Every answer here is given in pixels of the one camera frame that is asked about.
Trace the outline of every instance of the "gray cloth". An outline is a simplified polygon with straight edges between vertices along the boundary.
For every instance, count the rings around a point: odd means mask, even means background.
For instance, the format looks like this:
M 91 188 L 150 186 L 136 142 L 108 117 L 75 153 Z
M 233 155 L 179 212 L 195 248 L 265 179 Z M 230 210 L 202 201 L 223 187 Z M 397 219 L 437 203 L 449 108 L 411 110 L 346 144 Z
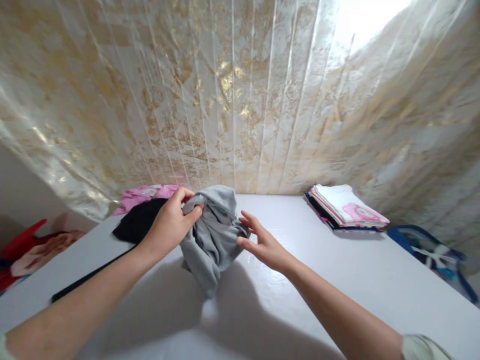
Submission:
M 235 215 L 237 201 L 231 187 L 209 186 L 183 206 L 183 213 L 205 204 L 203 213 L 180 243 L 183 267 L 189 270 L 207 298 L 217 290 L 220 272 L 229 268 L 242 252 L 237 237 L 250 237 L 250 230 Z

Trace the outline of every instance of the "white table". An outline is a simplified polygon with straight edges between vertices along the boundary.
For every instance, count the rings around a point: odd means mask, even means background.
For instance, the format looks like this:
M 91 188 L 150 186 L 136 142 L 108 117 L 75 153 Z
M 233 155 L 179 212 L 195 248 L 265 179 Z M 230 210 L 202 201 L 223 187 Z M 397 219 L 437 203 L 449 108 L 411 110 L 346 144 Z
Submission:
M 480 311 L 385 234 L 333 234 L 300 196 L 237 195 L 296 257 L 403 334 L 429 336 L 457 359 L 480 355 Z M 0 332 L 128 249 L 109 217 L 0 297 Z M 244 251 L 205 301 L 176 248 L 134 287 L 79 359 L 341 359 L 294 287 Z

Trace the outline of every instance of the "laundry basket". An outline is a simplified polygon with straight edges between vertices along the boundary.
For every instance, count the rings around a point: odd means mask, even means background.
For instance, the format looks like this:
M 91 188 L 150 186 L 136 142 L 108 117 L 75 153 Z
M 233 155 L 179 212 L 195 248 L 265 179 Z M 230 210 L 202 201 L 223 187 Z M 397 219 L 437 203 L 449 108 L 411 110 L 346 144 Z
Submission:
M 416 225 L 395 226 L 387 234 L 470 302 L 478 304 L 477 294 L 462 274 L 462 264 L 467 260 L 465 254 L 443 245 Z

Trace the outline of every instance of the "curtain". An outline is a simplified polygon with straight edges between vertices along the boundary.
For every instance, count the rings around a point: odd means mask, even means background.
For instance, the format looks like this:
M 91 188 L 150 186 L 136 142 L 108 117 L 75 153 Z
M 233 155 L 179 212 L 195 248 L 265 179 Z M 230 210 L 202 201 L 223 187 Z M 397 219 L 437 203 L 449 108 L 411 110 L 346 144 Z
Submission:
M 0 139 L 96 221 L 144 184 L 348 183 L 480 258 L 477 6 L 2 1 Z

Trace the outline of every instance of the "blue basket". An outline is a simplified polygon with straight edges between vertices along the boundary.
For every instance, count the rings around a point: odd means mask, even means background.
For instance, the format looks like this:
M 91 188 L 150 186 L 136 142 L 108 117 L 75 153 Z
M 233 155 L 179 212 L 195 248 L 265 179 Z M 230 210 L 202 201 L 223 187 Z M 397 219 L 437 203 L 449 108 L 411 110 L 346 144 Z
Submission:
M 387 234 L 397 244 L 399 244 L 402 248 L 412 254 L 412 256 L 417 258 L 417 260 L 424 264 L 428 256 L 422 255 L 421 253 L 415 251 L 414 247 L 433 253 L 434 249 L 439 245 L 444 245 L 428 231 L 425 231 L 416 225 L 395 226 L 389 229 Z M 456 263 L 445 263 L 445 268 L 437 268 L 436 262 L 431 261 L 430 269 L 465 298 L 467 298 L 471 303 L 477 304 L 479 302 L 479 297 L 462 274 L 461 265 L 467 260 L 467 257 L 460 251 L 452 248 L 448 249 L 449 251 L 446 252 L 445 255 L 449 258 L 455 259 Z

